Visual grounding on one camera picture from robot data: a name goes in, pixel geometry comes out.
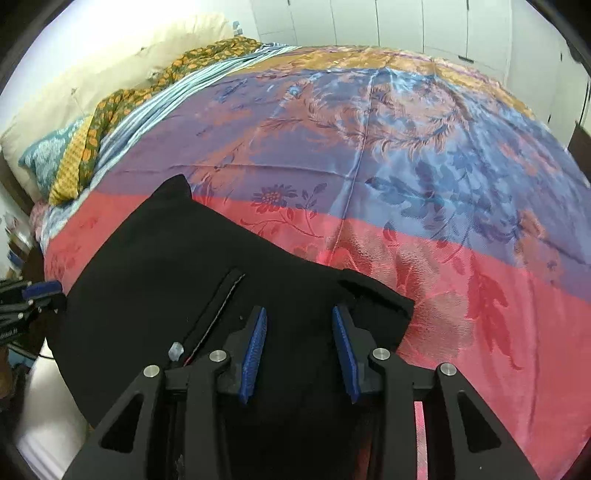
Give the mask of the yellow floral blanket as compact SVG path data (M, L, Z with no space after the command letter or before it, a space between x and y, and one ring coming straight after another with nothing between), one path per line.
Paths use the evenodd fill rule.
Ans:
M263 43L245 36L218 40L176 56L142 87L119 88L99 99L94 109L65 127L65 143L47 202L57 206L77 199L89 187L100 157L135 125L146 121L168 98L180 92L195 73L215 64L256 53Z

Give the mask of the white wardrobe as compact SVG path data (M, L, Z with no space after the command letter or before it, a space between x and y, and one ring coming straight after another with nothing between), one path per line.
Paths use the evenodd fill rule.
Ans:
M501 82L571 145L590 131L590 72L541 7L520 0L259 0L264 41L410 50Z

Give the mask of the teal patterned pillow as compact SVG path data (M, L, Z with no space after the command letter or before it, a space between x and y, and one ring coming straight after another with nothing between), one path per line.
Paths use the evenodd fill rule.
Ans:
M90 116L79 117L71 124L48 133L30 145L18 160L18 165L29 170L44 200L54 184L61 159L74 134L91 119Z

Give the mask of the dark wooden nightstand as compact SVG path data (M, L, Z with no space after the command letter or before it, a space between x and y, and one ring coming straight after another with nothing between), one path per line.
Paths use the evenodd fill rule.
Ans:
M578 122L575 123L568 150L587 180L591 181L591 136Z

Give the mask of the striped blue bedsheet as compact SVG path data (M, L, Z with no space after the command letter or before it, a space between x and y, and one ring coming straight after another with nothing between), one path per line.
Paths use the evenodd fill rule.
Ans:
M126 154L144 134L155 127L157 123L162 121L183 101L193 94L221 81L221 79L232 73L254 66L264 60L279 56L280 54L294 51L294 49L296 49L294 46L284 44L263 44L263 47L260 48L259 51L256 51L256 53L250 54L249 56L218 63L195 73L194 76L190 78L189 83L180 89L179 93L168 98L168 100L166 100L161 107L157 108L146 121L135 125L135 127L130 129L126 135L118 136L116 138L114 145L108 148L106 153L100 157L98 169L96 170L89 187L83 190L77 199L57 206L52 206L47 203L47 206L38 217L37 225L34 227L35 237L41 246L41 249L48 249L49 242L55 238L61 230L63 230L69 218L79 210L82 203L90 193L97 188L102 178L116 165L116 163L119 162L123 155Z

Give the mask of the cream padded headboard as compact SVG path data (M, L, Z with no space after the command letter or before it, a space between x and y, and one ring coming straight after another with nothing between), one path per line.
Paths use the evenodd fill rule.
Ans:
M54 130L94 111L102 98L118 89L145 87L183 52L233 36L221 13L186 20L144 22L139 31L115 45L86 49L82 64L70 68L17 110L1 135L1 149L18 184L32 201L42 197L39 176L19 160L27 147Z

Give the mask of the colourful satin bedspread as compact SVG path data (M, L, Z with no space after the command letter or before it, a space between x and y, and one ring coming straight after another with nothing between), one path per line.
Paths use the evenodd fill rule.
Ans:
M68 294L166 180L287 253L412 300L397 346L455 363L543 479L590 437L590 185L498 82L408 52L294 49L183 101L44 252Z

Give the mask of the black pants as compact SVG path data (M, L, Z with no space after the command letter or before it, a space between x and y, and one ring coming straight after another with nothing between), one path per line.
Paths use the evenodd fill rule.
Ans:
M388 349L414 310L379 281L287 253L195 202L179 175L86 265L48 342L95 430L145 367L192 364L263 307L253 393L217 400L227 479L353 479L367 465L380 401L346 392L332 330L339 305Z

